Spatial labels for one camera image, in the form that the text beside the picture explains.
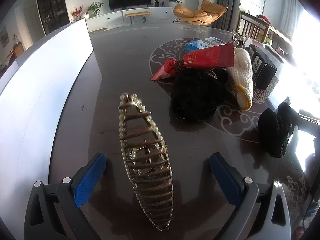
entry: tissue box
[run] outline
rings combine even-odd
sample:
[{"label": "tissue box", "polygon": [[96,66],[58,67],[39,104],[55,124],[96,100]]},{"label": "tissue box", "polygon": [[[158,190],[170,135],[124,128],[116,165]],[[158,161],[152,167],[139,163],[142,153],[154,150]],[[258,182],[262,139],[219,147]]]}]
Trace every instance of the tissue box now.
[{"label": "tissue box", "polygon": [[205,49],[208,47],[218,46],[222,44],[226,44],[226,43],[223,42],[222,40],[217,39],[216,37],[210,37],[202,40],[191,41],[186,44],[186,53],[189,51],[193,51],[197,49]]},{"label": "tissue box", "polygon": [[250,44],[246,49],[251,59],[253,84],[265,90],[275,75],[277,68],[261,48]]}]

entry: framed picture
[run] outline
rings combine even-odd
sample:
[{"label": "framed picture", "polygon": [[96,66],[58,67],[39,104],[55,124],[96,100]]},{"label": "framed picture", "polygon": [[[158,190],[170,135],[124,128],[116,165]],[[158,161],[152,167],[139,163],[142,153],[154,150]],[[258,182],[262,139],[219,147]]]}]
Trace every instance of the framed picture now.
[{"label": "framed picture", "polygon": [[8,36],[7,28],[5,26],[0,32],[0,41],[1,41],[2,48],[5,48],[5,46],[7,46],[9,43],[9,36]]}]

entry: dark wooden table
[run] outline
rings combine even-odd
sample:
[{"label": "dark wooden table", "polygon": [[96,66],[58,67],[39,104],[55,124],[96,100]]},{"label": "dark wooden table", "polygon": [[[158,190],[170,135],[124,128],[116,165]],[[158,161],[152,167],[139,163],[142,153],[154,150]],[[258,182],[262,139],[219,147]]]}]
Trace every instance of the dark wooden table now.
[{"label": "dark wooden table", "polygon": [[[239,110],[230,95],[210,120],[192,125],[170,109],[172,84],[150,80],[166,59],[182,57],[186,42],[211,36],[228,39],[221,30],[183,24],[123,27],[91,35],[94,53],[62,113],[49,182],[72,176],[96,152],[105,154],[106,175],[81,207],[102,239],[213,239],[234,209],[210,173],[208,158],[214,152],[257,183],[279,180],[294,227],[314,176],[305,167],[313,158],[313,136],[296,128],[285,156],[272,158],[259,144],[256,125],[266,108],[276,109],[287,97],[296,111],[303,108],[320,116],[317,98],[298,69],[278,66],[271,86],[254,90],[250,110]],[[125,172],[117,109],[123,92],[142,99],[169,149],[175,208],[170,230],[165,232],[153,228],[145,217]]]}]

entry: red flower arrangement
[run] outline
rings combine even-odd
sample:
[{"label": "red flower arrangement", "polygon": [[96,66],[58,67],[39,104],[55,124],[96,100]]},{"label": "red flower arrangement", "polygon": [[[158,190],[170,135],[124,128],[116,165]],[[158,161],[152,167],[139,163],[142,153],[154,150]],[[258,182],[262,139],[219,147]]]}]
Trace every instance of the red flower arrangement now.
[{"label": "red flower arrangement", "polygon": [[73,12],[71,12],[70,14],[74,17],[74,18],[78,18],[81,13],[82,13],[82,9],[83,9],[83,5],[81,5],[79,7],[79,9],[77,7],[75,7],[75,10]]}]

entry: grey curtain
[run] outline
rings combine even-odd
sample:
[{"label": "grey curtain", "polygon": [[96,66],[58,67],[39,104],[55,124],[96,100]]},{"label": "grey curtain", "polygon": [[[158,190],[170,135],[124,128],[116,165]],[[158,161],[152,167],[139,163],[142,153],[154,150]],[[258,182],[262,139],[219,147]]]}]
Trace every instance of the grey curtain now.
[{"label": "grey curtain", "polygon": [[235,0],[218,0],[218,4],[228,7],[227,12],[214,23],[214,27],[228,31],[230,28]]},{"label": "grey curtain", "polygon": [[292,38],[302,12],[303,6],[298,0],[282,0],[280,30]]}]

